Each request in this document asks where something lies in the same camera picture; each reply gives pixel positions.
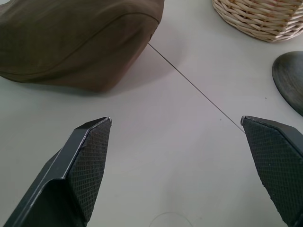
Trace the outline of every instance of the white surface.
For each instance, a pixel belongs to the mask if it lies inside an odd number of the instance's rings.
[[[0,225],[75,127],[111,116],[89,227],[285,226],[244,133],[149,46],[106,96],[0,79],[0,104]]]
[[[303,118],[271,76],[279,55],[303,50],[303,35],[268,44],[225,23],[211,0],[165,0],[151,44],[238,125],[242,115],[251,115],[303,132]]]

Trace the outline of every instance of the wicker basket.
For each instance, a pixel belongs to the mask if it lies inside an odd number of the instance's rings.
[[[213,6],[230,25],[270,43],[303,32],[303,0],[213,0]]]

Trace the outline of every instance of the woven basket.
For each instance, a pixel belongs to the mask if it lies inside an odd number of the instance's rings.
[[[270,43],[303,32],[303,0],[213,0],[213,6],[230,25]]]

